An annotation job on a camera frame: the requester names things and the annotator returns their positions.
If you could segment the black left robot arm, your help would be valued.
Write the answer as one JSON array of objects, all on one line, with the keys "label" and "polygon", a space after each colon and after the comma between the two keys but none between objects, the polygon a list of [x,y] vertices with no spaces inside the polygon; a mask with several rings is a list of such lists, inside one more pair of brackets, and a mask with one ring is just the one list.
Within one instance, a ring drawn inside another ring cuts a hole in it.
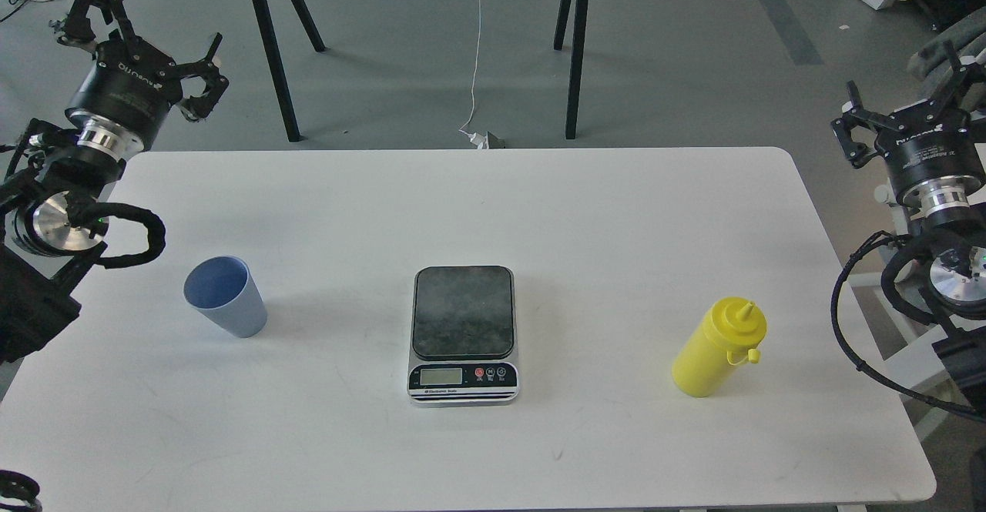
[{"label": "black left robot arm", "polygon": [[94,64],[61,129],[33,119],[10,147],[2,182],[2,361],[42,350],[79,316],[72,291],[93,266],[151,263],[166,246],[154,212],[110,202],[127,162],[153,146],[173,108],[206,119],[229,86],[215,35],[197,62],[179,63],[134,31],[124,0],[75,0],[54,31]]}]

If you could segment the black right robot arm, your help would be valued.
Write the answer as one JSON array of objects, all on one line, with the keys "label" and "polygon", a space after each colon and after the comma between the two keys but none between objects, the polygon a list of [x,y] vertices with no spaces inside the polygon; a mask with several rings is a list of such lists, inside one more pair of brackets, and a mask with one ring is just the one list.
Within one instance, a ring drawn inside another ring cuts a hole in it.
[{"label": "black right robot arm", "polygon": [[[849,256],[829,313],[836,341],[856,370],[927,406],[983,422],[984,329],[962,329],[952,319],[984,319],[984,207],[969,201],[984,188],[977,152],[984,142],[984,116],[961,104],[971,88],[984,83],[984,56],[959,55],[949,41],[943,50],[948,67],[943,84],[930,97],[892,113],[866,109],[856,84],[847,84],[849,99],[830,125],[846,161],[860,169],[874,158],[883,160],[891,202],[918,218],[906,221],[903,234],[875,232]],[[884,297],[906,318],[943,329],[944,338],[932,348],[966,399],[964,406],[891,381],[845,339],[838,320],[843,284],[856,263],[881,246],[892,252],[878,281]]]}]

